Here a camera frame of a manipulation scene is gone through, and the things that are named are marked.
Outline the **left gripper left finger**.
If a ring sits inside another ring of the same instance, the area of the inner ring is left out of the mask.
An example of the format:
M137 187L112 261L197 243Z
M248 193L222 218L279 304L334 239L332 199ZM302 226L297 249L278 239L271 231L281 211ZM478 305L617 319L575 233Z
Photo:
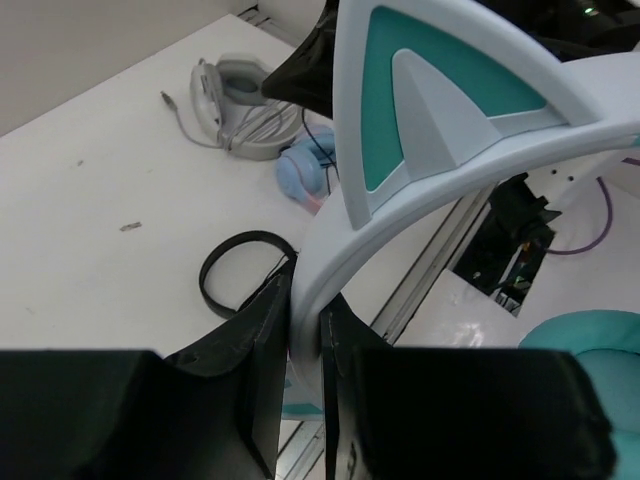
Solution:
M1 355L5 479L271 479L290 280L177 353Z

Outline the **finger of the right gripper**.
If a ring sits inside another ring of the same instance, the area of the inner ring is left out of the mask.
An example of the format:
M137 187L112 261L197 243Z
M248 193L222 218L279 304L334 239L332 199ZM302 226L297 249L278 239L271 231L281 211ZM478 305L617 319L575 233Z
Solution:
M338 1L326 1L305 40L262 83L268 99L333 118L333 67Z

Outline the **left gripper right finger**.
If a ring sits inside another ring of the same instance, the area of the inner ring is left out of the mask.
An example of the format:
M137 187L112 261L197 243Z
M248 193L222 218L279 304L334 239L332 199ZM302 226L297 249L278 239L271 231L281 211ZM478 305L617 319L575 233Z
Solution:
M330 479L608 479L612 427L569 353L394 347L343 297L319 317Z

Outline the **teal cat-ear headphones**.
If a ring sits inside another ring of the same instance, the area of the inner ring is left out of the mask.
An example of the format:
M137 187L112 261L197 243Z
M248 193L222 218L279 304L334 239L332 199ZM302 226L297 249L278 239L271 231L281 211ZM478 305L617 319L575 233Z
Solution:
M348 1L338 10L333 121L339 190L316 215L291 287L295 382L324 413L321 312L412 224L463 196L556 163L639 145L639 33L600 35L563 61L475 1ZM617 454L608 479L639 475L639 318L568 313L526 333L486 320L477 343L429 346L571 354L590 379Z

